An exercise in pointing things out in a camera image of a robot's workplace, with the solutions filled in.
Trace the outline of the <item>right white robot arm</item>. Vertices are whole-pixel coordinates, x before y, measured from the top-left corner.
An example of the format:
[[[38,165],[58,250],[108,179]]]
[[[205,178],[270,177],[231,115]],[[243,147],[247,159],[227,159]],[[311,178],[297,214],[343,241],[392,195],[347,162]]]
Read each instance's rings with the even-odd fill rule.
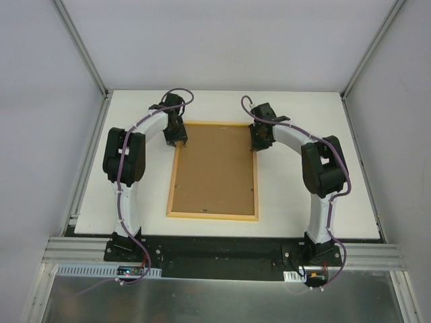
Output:
[[[254,119],[248,126],[253,151],[278,142],[301,157],[302,179],[311,196],[303,257],[308,264],[319,265],[335,246],[332,225],[337,199],[352,189],[339,139],[318,137],[293,125],[288,117],[278,117],[268,103],[250,107],[245,112]]]

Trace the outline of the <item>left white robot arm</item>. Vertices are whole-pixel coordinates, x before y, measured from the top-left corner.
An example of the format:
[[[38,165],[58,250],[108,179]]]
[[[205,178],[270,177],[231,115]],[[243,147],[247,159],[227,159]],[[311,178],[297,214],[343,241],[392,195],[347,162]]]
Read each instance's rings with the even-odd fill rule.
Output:
[[[183,121],[189,103],[169,91],[161,102],[149,107],[146,115],[129,129],[113,127],[108,132],[102,170],[107,175],[116,199],[116,225],[112,248],[129,262],[141,257],[141,225],[137,211],[137,187],[146,166],[146,144],[162,133],[168,146],[186,144],[188,137]]]

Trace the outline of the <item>right aluminium corner post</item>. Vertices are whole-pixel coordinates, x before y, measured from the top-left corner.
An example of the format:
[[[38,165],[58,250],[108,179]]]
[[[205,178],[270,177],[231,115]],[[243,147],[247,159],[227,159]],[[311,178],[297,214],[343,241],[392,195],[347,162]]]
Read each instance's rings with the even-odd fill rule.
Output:
[[[354,72],[352,76],[349,78],[349,81],[347,82],[346,86],[344,87],[343,91],[340,92],[341,101],[346,101],[349,94],[352,92],[354,86],[356,85],[357,81],[359,80],[361,74],[364,72],[367,64],[373,57],[374,53],[376,52],[378,46],[383,41],[384,37],[390,30],[391,26],[393,25],[394,21],[397,19],[398,15],[401,13],[403,7],[407,3],[406,0],[396,0],[392,3],[388,13],[386,14],[383,22],[378,27],[375,35],[373,36],[370,44],[366,48],[364,54],[362,55],[359,63],[357,64],[356,68],[354,69]]]

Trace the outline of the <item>aluminium corner post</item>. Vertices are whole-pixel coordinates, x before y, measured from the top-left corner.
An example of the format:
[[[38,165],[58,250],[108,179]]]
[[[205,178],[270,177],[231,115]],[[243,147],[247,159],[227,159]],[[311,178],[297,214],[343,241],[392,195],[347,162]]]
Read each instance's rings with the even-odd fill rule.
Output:
[[[107,86],[105,85],[104,81],[102,80],[102,77],[91,58],[90,53],[88,52],[86,45],[84,44],[84,41],[73,22],[73,19],[62,0],[52,0],[51,4],[53,5],[55,11],[57,12],[57,15],[59,16],[66,32],[68,33],[75,50],[77,51],[82,63],[84,64],[84,67],[86,68],[87,72],[89,73],[90,77],[92,78],[92,81],[94,82],[95,86],[98,88],[98,91],[101,93],[103,98],[106,98],[109,95],[109,90]]]
[[[344,87],[343,91],[340,92],[341,101],[346,101],[349,94],[352,92],[354,86],[356,85],[357,81],[359,80],[361,74],[364,72],[367,64],[373,57],[374,53],[376,52],[378,46],[383,41],[384,37],[390,30],[391,26],[393,25],[394,21],[397,19],[398,15],[401,13],[403,7],[407,3],[406,0],[396,0],[392,3],[388,13],[386,14],[383,22],[378,27],[375,35],[373,36],[370,44],[366,48],[364,54],[362,55],[359,63],[357,64],[356,68],[354,69],[354,72],[352,76],[349,78],[349,81],[347,82],[346,86]]]

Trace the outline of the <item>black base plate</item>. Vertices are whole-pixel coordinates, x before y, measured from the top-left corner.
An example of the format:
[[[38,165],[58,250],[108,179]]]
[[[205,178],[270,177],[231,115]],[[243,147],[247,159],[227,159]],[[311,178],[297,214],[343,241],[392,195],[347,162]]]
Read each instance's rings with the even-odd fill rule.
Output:
[[[104,260],[142,262],[164,278],[241,281],[281,281],[288,271],[342,265],[333,242],[313,247],[302,238],[141,236],[140,241],[113,234]]]

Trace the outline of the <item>left aluminium corner post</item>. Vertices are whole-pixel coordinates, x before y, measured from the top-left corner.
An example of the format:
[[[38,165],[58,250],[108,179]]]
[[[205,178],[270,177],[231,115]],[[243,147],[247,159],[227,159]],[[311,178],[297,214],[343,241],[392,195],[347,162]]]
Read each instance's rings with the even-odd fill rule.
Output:
[[[62,0],[52,0],[51,4],[53,5],[55,11],[57,12],[57,15],[59,16],[66,32],[68,33],[75,50],[77,51],[82,63],[84,64],[84,67],[86,68],[87,72],[89,73],[90,77],[92,78],[92,81],[94,82],[95,86],[98,88],[98,91],[101,93],[103,98],[106,98],[109,95],[109,90],[107,86],[105,85],[104,81],[102,80],[102,77],[91,58],[90,53],[88,52],[86,45],[84,44],[84,41],[73,22],[73,19]]]

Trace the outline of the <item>aluminium front rail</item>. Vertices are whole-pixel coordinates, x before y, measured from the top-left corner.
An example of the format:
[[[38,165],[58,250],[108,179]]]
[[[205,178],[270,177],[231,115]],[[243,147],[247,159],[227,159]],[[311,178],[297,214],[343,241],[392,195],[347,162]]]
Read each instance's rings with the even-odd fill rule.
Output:
[[[51,237],[46,245],[43,263],[100,264],[106,238]],[[406,271],[401,249],[396,244],[345,243],[346,269],[370,271]]]

